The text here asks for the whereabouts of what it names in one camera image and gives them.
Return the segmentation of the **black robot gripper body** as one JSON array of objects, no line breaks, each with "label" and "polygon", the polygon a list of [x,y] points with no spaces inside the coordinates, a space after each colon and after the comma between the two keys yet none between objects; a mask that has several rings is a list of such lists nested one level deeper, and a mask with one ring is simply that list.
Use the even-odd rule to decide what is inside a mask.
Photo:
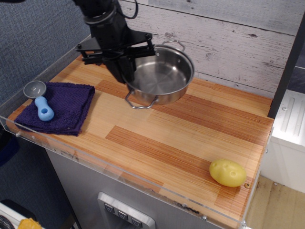
[{"label": "black robot gripper body", "polygon": [[90,27],[91,38],[79,43],[76,51],[82,54],[85,64],[155,55],[152,35],[130,29],[118,9],[85,16],[84,21]]}]

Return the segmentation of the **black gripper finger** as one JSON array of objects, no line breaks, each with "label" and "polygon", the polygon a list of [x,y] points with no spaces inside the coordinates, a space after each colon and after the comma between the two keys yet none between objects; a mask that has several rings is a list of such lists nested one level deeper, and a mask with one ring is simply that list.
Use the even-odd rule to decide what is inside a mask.
[{"label": "black gripper finger", "polygon": [[104,65],[106,65],[108,71],[119,83],[125,83],[124,79],[122,78],[121,70],[119,68],[120,66],[116,61],[104,60],[103,63]]},{"label": "black gripper finger", "polygon": [[119,58],[121,75],[125,82],[134,81],[134,72],[136,71],[135,59],[133,57],[121,56]]}]

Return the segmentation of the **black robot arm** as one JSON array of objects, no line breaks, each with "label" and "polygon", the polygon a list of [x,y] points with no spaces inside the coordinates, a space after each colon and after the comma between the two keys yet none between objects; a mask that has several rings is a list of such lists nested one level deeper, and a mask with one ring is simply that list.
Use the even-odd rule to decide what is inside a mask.
[{"label": "black robot arm", "polygon": [[155,55],[152,34],[128,27],[116,0],[77,0],[91,38],[79,43],[76,51],[85,64],[104,64],[120,83],[134,81],[136,59]]}]

